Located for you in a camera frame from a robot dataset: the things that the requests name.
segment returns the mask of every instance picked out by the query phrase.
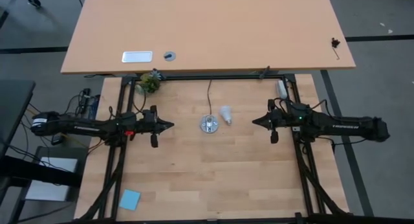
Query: wooden table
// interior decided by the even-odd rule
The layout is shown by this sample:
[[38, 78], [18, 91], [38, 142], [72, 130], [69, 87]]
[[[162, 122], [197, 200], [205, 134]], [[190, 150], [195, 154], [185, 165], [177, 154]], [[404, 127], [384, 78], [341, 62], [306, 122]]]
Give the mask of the wooden table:
[[[312, 76], [299, 74], [296, 79], [301, 101], [317, 104]], [[109, 106], [116, 109], [120, 82], [121, 78], [105, 79], [98, 119], [108, 118]], [[252, 124], [266, 113], [267, 99], [278, 96], [275, 84], [276, 80], [213, 80], [212, 113], [219, 117], [219, 108], [230, 105], [233, 122], [227, 126], [219, 117], [219, 129], [209, 135], [199, 129], [201, 117], [209, 113], [208, 80], [163, 82], [147, 99], [146, 107], [157, 105], [160, 118], [175, 126], [158, 137], [157, 149], [151, 147], [149, 135], [137, 135], [128, 142], [122, 192], [135, 190], [142, 197], [136, 211], [120, 208], [118, 220], [286, 218], [295, 212], [304, 214], [290, 130], [279, 128], [279, 142], [271, 144], [270, 132]], [[142, 100], [135, 95], [138, 107]], [[97, 142], [93, 139], [91, 146]], [[347, 210], [329, 141], [318, 139], [312, 148], [322, 187]], [[108, 152], [109, 148], [102, 146], [87, 159], [76, 218], [90, 207], [102, 188]]]
[[[336, 49], [332, 38], [341, 41]], [[122, 63], [152, 51], [149, 63]], [[167, 62], [164, 53], [176, 59]], [[85, 0], [61, 72], [349, 69], [329, 0]]]

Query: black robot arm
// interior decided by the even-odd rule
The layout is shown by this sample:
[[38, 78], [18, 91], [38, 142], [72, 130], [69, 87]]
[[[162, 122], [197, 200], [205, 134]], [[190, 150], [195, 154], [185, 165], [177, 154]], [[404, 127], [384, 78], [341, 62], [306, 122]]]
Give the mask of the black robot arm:
[[152, 147], [158, 147], [156, 134], [174, 126], [173, 123], [161, 120], [157, 115], [157, 107], [142, 111], [143, 117], [136, 120], [135, 113], [127, 112], [112, 120], [89, 120], [57, 112], [44, 112], [33, 116], [30, 128], [37, 136], [49, 136], [57, 133], [71, 133], [100, 137], [107, 145], [119, 146], [126, 136], [131, 140], [136, 133], [150, 133]]
[[314, 142], [321, 135], [359, 136], [367, 140], [383, 142], [389, 138], [387, 124], [381, 118], [333, 117], [313, 111], [309, 105], [286, 101], [291, 110], [287, 113], [276, 107], [274, 100], [268, 100], [268, 113], [256, 120], [258, 124], [272, 131], [271, 142], [277, 143], [279, 127], [299, 127], [303, 141]]

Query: light bulb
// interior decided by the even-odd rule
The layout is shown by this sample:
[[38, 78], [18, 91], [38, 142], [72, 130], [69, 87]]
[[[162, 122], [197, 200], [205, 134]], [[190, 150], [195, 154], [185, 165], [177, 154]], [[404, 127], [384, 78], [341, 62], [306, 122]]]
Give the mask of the light bulb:
[[220, 115], [228, 125], [232, 124], [232, 115], [230, 114], [230, 106], [223, 106], [220, 108]]

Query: wooden tabletop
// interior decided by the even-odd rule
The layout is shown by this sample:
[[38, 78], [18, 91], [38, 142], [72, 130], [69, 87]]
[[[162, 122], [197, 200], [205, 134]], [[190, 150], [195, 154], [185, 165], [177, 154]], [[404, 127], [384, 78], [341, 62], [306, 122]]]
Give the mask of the wooden tabletop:
[[[312, 76], [301, 74], [296, 79], [301, 101], [317, 104]], [[105, 79], [99, 119], [108, 119], [109, 106], [116, 109], [120, 82], [121, 78]], [[219, 117], [220, 125], [217, 132], [207, 134], [200, 130], [199, 122], [209, 113], [208, 80], [163, 82], [147, 99], [146, 107], [157, 105], [159, 117], [175, 126], [158, 137], [159, 148], [151, 147], [149, 135], [137, 135], [128, 142], [121, 191], [138, 191], [142, 197], [135, 211], [119, 208], [118, 220], [285, 218], [295, 212], [305, 214], [290, 130], [278, 129], [279, 142], [271, 144], [270, 132], [252, 124], [267, 112], [267, 99], [278, 96], [275, 84], [276, 80], [213, 80], [212, 113]], [[142, 100], [135, 95], [138, 107]], [[231, 126], [218, 115], [223, 105], [232, 107]], [[93, 139], [91, 146], [97, 142]], [[347, 210], [329, 141], [318, 139], [312, 148], [321, 185], [340, 208]], [[76, 218], [85, 213], [102, 188], [108, 151], [102, 146], [88, 156]]]
[[[336, 49], [332, 38], [341, 41]], [[151, 51], [149, 63], [122, 63]], [[167, 62], [164, 54], [176, 59]], [[85, 0], [62, 73], [349, 69], [329, 0]]]

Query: small plant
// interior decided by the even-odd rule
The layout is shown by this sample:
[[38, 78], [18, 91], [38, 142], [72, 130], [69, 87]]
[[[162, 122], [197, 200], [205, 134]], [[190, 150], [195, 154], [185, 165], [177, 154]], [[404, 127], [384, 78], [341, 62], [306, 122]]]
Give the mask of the small plant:
[[141, 75], [140, 85], [147, 94], [152, 94], [160, 88], [160, 78], [158, 76], [158, 71], [151, 71], [150, 73]]

